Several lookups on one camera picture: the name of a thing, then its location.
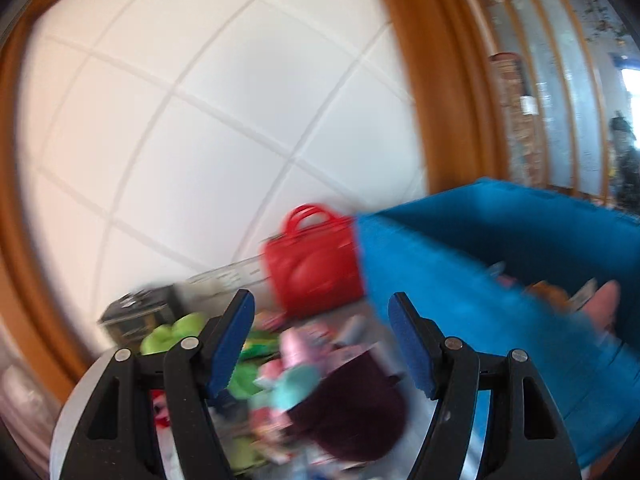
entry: window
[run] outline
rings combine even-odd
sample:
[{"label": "window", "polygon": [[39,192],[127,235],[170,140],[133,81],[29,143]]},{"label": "window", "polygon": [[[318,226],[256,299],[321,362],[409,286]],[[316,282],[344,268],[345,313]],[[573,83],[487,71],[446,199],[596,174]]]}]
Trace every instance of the window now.
[{"label": "window", "polygon": [[[631,94],[631,127],[635,133],[640,128],[640,70],[623,68],[622,79],[625,82],[626,91]],[[640,148],[638,136],[636,136],[636,148]]]}]

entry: maroon hat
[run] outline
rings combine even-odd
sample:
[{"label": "maroon hat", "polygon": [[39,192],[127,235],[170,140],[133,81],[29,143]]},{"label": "maroon hat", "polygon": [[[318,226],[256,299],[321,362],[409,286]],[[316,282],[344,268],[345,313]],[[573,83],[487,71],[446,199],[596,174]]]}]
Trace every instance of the maroon hat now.
[{"label": "maroon hat", "polygon": [[397,382],[364,352],[334,370],[287,412],[292,429],[337,459],[378,460],[404,431],[406,403]]}]

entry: metal screw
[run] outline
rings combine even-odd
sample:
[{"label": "metal screw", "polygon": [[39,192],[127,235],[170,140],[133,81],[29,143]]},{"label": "metal screw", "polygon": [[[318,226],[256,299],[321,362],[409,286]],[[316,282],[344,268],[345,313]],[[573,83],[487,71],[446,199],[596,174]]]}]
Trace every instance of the metal screw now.
[{"label": "metal screw", "polygon": [[131,357],[131,350],[129,350],[128,348],[121,348],[116,352],[115,357],[116,361],[118,362],[126,361]]},{"label": "metal screw", "polygon": [[181,341],[180,346],[185,350],[191,350],[196,348],[196,346],[198,346],[198,343],[199,341],[197,337],[185,337]]},{"label": "metal screw", "polygon": [[462,348],[462,341],[457,337],[447,337],[444,340],[444,346],[449,350],[460,350]]},{"label": "metal screw", "polygon": [[514,361],[517,361],[519,363],[523,363],[524,361],[529,359],[529,356],[524,350],[514,350],[513,352],[511,352],[511,357],[513,357]]}]

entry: blue fabric bin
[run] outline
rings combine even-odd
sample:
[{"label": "blue fabric bin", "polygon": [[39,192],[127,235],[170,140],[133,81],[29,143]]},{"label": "blue fabric bin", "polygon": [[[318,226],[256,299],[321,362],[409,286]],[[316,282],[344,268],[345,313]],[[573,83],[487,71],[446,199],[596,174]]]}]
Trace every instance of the blue fabric bin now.
[{"label": "blue fabric bin", "polygon": [[[477,351],[523,348],[540,370],[567,425],[581,466],[620,443],[640,418],[640,227],[588,202],[482,179],[356,222],[370,302],[405,292],[423,317]],[[616,279],[621,301],[614,338],[582,314],[556,315],[519,286],[504,288],[486,268],[506,263],[522,285],[541,280],[571,296],[587,280]],[[474,431],[484,433],[486,397]]]}]

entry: red toy bag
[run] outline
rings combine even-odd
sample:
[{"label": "red toy bag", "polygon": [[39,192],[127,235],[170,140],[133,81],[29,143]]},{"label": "red toy bag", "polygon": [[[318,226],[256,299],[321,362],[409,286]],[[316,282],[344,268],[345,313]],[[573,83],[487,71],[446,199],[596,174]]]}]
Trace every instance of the red toy bag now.
[{"label": "red toy bag", "polygon": [[[315,214],[326,220],[298,228]],[[264,260],[288,317],[313,316],[364,296],[351,217],[305,204],[289,214],[283,231],[267,240]]]}]

